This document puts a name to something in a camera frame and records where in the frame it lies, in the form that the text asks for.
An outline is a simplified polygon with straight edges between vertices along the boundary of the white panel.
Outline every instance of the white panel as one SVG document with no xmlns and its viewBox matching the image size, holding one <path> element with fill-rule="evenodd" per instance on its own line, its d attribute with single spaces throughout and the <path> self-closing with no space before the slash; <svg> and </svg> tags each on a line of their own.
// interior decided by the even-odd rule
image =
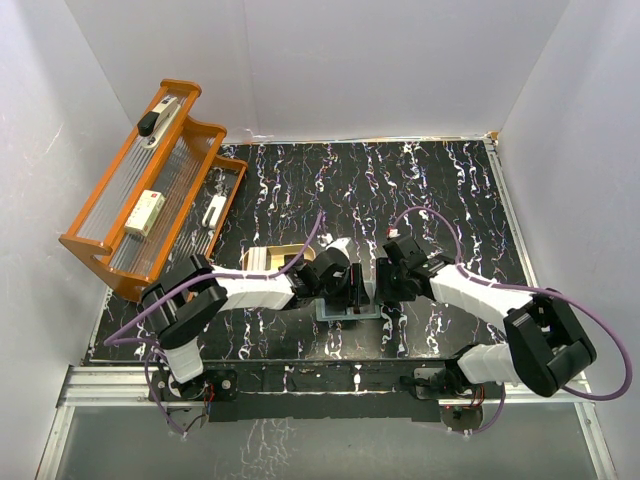
<svg viewBox="0 0 640 480">
<path fill-rule="evenodd" d="M 500 129 L 567 3 L 245 0 L 260 132 Z"/>
<path fill-rule="evenodd" d="M 242 2 L 66 0 L 133 123 L 163 78 L 197 82 L 192 115 L 228 140 L 257 134 Z"/>
<path fill-rule="evenodd" d="M 131 129 L 62 0 L 0 2 L 2 478 L 33 478 L 104 284 L 58 243 Z"/>
<path fill-rule="evenodd" d="M 617 330 L 640 371 L 640 4 L 572 1 L 500 135 L 518 219 L 543 285 L 581 299 Z M 592 322 L 595 393 L 622 361 Z M 597 412 L 621 479 L 638 478 L 640 381 Z"/>
</svg>

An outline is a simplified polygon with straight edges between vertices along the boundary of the small white object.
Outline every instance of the small white object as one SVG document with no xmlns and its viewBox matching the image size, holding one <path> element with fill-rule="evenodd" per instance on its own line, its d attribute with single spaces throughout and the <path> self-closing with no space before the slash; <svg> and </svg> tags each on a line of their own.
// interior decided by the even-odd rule
<svg viewBox="0 0 640 480">
<path fill-rule="evenodd" d="M 224 209 L 224 204 L 227 201 L 227 197 L 223 195 L 214 195 L 209 203 L 209 207 L 207 207 L 207 213 L 204 214 L 202 218 L 202 226 L 210 228 L 211 230 L 215 230 L 218 225 L 218 220 L 220 219 L 220 215 L 222 215 L 222 210 Z"/>
<path fill-rule="evenodd" d="M 165 349 L 164 353 L 171 373 L 179 383 L 187 382 L 204 371 L 197 337 L 181 347 Z"/>
<path fill-rule="evenodd" d="M 325 248 L 331 245 L 331 242 L 333 242 L 333 235 L 331 235 L 330 233 L 324 233 L 324 234 L 318 235 L 318 243 L 322 248 Z"/>
<path fill-rule="evenodd" d="M 173 95 L 167 95 L 151 111 L 157 113 L 158 118 L 156 119 L 156 127 L 153 133 L 142 141 L 142 148 L 146 149 L 156 148 L 164 138 L 171 123 L 180 111 L 178 98 Z"/>
<path fill-rule="evenodd" d="M 471 282 L 455 265 L 439 270 L 430 283 L 436 301 L 462 308 L 503 332 L 504 318 L 509 310 L 521 308 L 531 301 L 530 293 L 498 290 Z"/>
<path fill-rule="evenodd" d="M 143 191 L 124 225 L 125 232 L 146 237 L 158 218 L 164 201 L 164 195 L 160 192 Z"/>
<path fill-rule="evenodd" d="M 509 345 L 476 345 L 458 360 L 464 376 L 473 383 L 522 383 L 511 359 Z"/>
<path fill-rule="evenodd" d="M 351 258 L 350 253 L 354 250 L 353 242 L 349 237 L 338 238 L 331 242 L 327 248 L 340 250 L 347 258 Z"/>
</svg>

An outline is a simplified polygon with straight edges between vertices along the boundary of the black marble surface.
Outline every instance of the black marble surface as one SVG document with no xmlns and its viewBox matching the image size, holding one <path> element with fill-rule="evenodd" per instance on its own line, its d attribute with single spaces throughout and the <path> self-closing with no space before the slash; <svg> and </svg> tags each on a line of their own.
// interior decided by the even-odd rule
<svg viewBox="0 0 640 480">
<path fill-rule="evenodd" d="M 313 248 L 320 251 L 329 236 L 351 237 L 368 276 L 374 258 L 383 255 L 389 224 L 405 208 L 426 204 L 454 223 L 468 268 L 498 281 L 525 283 L 480 141 L 271 144 L 222 150 L 223 155 L 248 160 L 249 174 L 216 245 L 213 258 L 218 265 L 240 268 L 242 253 L 252 246 L 302 243 L 323 209 L 324 223 Z M 219 183 L 220 175 L 212 173 L 195 209 L 221 188 Z M 201 234 L 200 218 L 190 215 L 185 237 Z M 400 228 L 422 238 L 427 252 L 454 252 L 446 228 L 431 218 L 412 214 Z M 144 347 L 102 344 L 138 308 L 115 295 L 107 299 L 88 363 L 141 360 Z M 443 357 L 472 342 L 500 341 L 498 332 L 484 322 L 427 299 L 384 311 L 382 317 L 329 325 L 315 320 L 313 306 L 288 312 L 224 312 L 199 341 L 205 360 Z M 150 335 L 145 325 L 131 332 Z"/>
</svg>

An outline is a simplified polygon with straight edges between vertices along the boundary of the orange rack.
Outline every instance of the orange rack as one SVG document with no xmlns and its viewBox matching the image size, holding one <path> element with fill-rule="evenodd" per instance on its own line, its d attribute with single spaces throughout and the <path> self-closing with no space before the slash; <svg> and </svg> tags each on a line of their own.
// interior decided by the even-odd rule
<svg viewBox="0 0 640 480">
<path fill-rule="evenodd" d="M 223 126 L 189 117 L 201 92 L 192 82 L 162 81 L 145 113 L 165 95 L 177 96 L 181 104 L 163 140 L 145 149 L 148 139 L 134 127 L 67 233 L 60 236 L 60 243 L 127 300 L 139 301 L 142 290 L 162 273 L 207 173 L 218 167 L 235 173 L 235 186 L 215 232 L 205 237 L 208 243 L 187 252 L 211 255 L 247 170 L 245 161 L 218 155 L 227 134 Z M 143 190 L 160 191 L 166 199 L 146 238 L 124 230 Z"/>
</svg>

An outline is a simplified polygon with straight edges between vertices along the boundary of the white block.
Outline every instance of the white block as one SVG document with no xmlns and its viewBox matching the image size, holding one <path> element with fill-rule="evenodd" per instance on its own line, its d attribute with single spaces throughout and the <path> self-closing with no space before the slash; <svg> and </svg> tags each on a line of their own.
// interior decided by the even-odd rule
<svg viewBox="0 0 640 480">
<path fill-rule="evenodd" d="M 144 190 L 124 225 L 125 232 L 146 237 L 160 214 L 164 200 L 160 192 Z"/>
<path fill-rule="evenodd" d="M 521 383 L 513 367 L 509 345 L 476 345 L 460 360 L 458 366 L 464 376 L 473 383 L 499 382 Z"/>
<path fill-rule="evenodd" d="M 251 247 L 247 251 L 247 270 L 265 270 L 267 268 L 267 247 Z"/>
<path fill-rule="evenodd" d="M 207 207 L 207 212 L 202 218 L 202 226 L 215 230 L 218 225 L 220 215 L 224 209 L 224 204 L 227 202 L 227 197 L 223 195 L 214 195 Z"/>
</svg>

